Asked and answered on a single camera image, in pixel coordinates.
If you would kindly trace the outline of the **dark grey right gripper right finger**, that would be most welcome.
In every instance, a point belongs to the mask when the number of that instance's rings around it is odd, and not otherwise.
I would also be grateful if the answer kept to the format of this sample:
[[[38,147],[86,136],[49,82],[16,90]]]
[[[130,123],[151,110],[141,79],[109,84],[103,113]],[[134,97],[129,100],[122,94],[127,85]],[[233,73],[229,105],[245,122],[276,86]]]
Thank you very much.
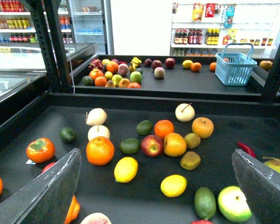
[[[241,149],[236,149],[231,159],[255,222],[280,224],[280,173]]]

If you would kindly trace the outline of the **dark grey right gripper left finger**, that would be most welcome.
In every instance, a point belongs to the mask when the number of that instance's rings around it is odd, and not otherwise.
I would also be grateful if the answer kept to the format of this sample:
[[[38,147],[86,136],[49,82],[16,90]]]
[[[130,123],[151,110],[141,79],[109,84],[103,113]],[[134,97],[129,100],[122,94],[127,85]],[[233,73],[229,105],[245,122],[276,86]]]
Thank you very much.
[[[50,169],[0,203],[0,224],[62,224],[77,188],[80,149],[74,148]]]

